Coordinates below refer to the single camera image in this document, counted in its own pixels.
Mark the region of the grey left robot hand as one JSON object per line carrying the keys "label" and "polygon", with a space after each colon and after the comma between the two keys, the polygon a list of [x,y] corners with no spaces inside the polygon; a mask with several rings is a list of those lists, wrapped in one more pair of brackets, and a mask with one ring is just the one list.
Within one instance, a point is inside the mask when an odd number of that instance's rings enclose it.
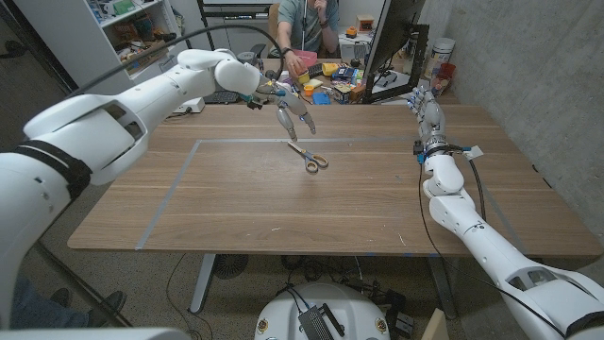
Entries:
{"label": "grey left robot hand", "polygon": [[293,142],[297,141],[297,136],[294,130],[294,122],[289,113],[296,115],[301,121],[305,122],[311,134],[316,133],[316,126],[303,101],[276,81],[261,80],[253,95],[261,104],[275,104],[277,106],[277,120],[286,129]]}

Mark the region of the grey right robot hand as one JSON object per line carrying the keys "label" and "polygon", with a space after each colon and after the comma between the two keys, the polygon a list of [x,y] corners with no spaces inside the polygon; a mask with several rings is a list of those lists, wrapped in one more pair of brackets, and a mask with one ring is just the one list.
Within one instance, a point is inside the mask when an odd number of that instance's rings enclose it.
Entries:
{"label": "grey right robot hand", "polygon": [[423,86],[413,88],[408,107],[418,122],[418,133],[426,157],[443,154],[447,146],[445,115],[432,92]]}

